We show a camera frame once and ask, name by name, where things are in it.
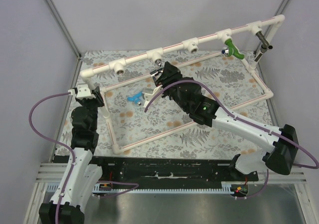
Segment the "chrome metal faucet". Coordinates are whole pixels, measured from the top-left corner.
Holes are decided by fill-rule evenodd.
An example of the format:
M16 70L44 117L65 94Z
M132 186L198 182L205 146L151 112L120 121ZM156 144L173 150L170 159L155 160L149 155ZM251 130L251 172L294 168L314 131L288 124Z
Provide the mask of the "chrome metal faucet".
M156 68L155 70L150 72L150 76L151 76L152 80L154 81L154 83L157 81L159 76L161 76L163 73L162 60L160 60L160 59L156 60L155 64L157 64L158 68Z

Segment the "white PVC pipe frame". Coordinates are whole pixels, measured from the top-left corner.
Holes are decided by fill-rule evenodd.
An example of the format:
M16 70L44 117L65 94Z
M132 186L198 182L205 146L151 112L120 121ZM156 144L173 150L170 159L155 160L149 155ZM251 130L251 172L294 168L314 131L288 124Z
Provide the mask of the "white PVC pipe frame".
M128 101L143 89L157 90L151 71L158 62L170 62L184 76L205 84L203 94L218 98L227 108L242 113L253 105L264 103L273 92L260 78L256 55L244 52L224 57L219 51L199 51L205 42L218 41L233 47L233 36L242 32L256 35L270 27L267 40L272 40L285 17L277 15L264 21L225 29L200 38L191 38L165 48L150 51L92 51L84 55L79 82L91 88L100 87L105 107L99 122L102 140L98 147L108 145L113 153L148 151L158 145L157 156L164 152L182 154L189 147L196 152L212 149L213 143L228 143L232 134L200 126L168 98L159 98L149 109Z

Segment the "green plastic faucet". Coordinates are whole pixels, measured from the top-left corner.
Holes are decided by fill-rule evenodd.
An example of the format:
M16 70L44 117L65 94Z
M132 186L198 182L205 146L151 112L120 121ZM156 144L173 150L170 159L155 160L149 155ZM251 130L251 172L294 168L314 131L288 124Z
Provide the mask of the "green plastic faucet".
M221 50L221 55L225 57L234 56L237 59L243 60L245 58L244 54L240 53L237 47L233 44L232 39L227 39L225 42L225 47Z

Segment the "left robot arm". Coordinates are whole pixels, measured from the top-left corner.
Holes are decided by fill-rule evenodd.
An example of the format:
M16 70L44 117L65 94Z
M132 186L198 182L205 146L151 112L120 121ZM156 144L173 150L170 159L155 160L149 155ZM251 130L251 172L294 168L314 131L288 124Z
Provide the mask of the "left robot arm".
M98 109L104 106L100 89L80 84L70 94L80 104L71 113L70 157L54 195L39 208L43 224L84 223L87 202L102 176L102 168L91 164L99 138Z

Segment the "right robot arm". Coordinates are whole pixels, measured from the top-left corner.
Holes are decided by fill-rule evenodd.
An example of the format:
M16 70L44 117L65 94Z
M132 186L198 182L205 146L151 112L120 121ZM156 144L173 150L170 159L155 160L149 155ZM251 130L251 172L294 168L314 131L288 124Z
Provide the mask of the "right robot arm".
M281 175L290 174L298 151L292 144L298 142L293 126L265 125L223 108L221 103L202 94L199 82L184 77L180 69L169 62L165 62L155 85L162 86L163 96L174 100L195 123L231 132L261 148L254 155L235 155L231 169L241 174L267 168Z

